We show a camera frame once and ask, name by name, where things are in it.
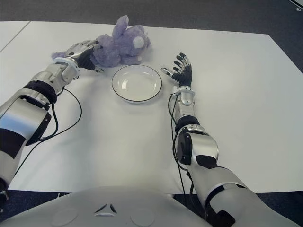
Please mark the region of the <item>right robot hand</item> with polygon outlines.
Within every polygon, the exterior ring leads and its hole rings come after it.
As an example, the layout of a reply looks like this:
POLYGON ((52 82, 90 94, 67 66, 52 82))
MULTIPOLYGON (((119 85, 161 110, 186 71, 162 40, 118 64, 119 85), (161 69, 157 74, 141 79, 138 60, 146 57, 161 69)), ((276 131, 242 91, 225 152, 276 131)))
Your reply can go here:
POLYGON ((189 58, 182 52, 176 56, 173 61, 174 66, 172 70, 162 67, 160 70, 165 74, 170 76, 173 80, 178 82, 179 86, 191 87, 192 83, 192 65, 189 58))

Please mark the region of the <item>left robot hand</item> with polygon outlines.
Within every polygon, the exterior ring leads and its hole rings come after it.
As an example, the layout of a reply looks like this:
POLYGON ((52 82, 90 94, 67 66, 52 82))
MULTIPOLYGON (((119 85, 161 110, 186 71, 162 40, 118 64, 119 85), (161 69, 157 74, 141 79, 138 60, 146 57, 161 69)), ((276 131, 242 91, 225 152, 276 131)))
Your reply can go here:
POLYGON ((97 40, 87 40, 76 43, 71 46, 66 52, 64 57, 75 60, 79 68, 93 70, 95 72, 103 72, 101 68, 96 66, 91 60, 91 55, 95 50, 100 50, 103 47, 97 40))

